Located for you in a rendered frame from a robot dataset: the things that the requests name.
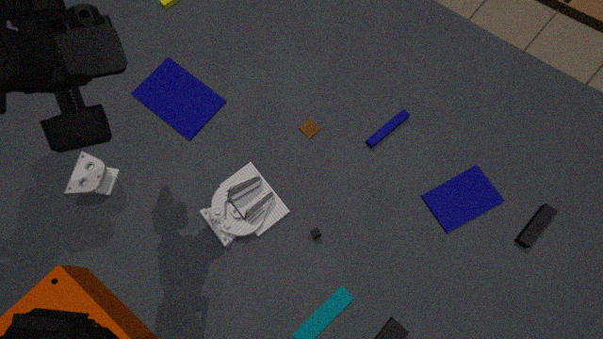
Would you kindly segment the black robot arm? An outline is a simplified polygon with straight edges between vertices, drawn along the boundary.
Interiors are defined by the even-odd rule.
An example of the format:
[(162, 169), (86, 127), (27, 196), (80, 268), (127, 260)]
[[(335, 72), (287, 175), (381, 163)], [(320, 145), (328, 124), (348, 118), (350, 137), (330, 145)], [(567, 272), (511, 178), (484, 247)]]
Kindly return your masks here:
[[(46, 54), (23, 32), (7, 28), (8, 20), (20, 21), (18, 13), (34, 16), (33, 0), (0, 0), (0, 115), (7, 110), (5, 91), (25, 92), (39, 87), (48, 70)], [(57, 52), (61, 78), (68, 87), (87, 85), (93, 78), (122, 73), (126, 56), (108, 16), (96, 6), (72, 5), (63, 29), (42, 30)], [(89, 313), (34, 308), (13, 314), (11, 325), (0, 339), (118, 339)], [(95, 327), (97, 325), (97, 327)]]

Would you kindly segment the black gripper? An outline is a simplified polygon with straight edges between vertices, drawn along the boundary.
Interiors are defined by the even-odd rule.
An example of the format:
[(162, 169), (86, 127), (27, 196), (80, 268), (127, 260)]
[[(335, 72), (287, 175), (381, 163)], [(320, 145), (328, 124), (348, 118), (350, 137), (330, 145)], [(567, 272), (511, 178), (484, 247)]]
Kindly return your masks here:
[(64, 1), (33, 0), (33, 9), (34, 16), (17, 12), (20, 21), (10, 20), (10, 24), (17, 26), (19, 32), (33, 38), (47, 56), (48, 70), (44, 81), (39, 87), (23, 93), (55, 94), (61, 115), (41, 121), (50, 149), (62, 153), (110, 141), (112, 135), (102, 105), (86, 107), (79, 87), (67, 86), (57, 67), (60, 65), (57, 52), (51, 44), (47, 43), (42, 33), (42, 30), (53, 27), (63, 29), (60, 21), (68, 19)]

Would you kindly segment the teal flat bar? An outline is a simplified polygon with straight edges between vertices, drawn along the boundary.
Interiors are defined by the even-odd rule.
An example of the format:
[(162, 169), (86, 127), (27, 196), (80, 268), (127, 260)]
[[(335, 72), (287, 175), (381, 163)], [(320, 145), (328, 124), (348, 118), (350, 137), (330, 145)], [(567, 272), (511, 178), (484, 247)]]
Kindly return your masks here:
[(328, 299), (292, 334), (295, 339), (314, 339), (352, 301), (353, 296), (341, 285)]

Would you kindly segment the yellow square rod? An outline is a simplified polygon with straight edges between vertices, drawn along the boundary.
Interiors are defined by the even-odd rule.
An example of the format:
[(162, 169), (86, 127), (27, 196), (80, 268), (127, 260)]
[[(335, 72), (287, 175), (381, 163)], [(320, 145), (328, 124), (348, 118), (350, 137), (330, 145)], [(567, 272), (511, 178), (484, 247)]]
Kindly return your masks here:
[(178, 0), (159, 0), (159, 2), (161, 2), (161, 4), (164, 6), (164, 8), (170, 7), (172, 4), (174, 4), (177, 1)]

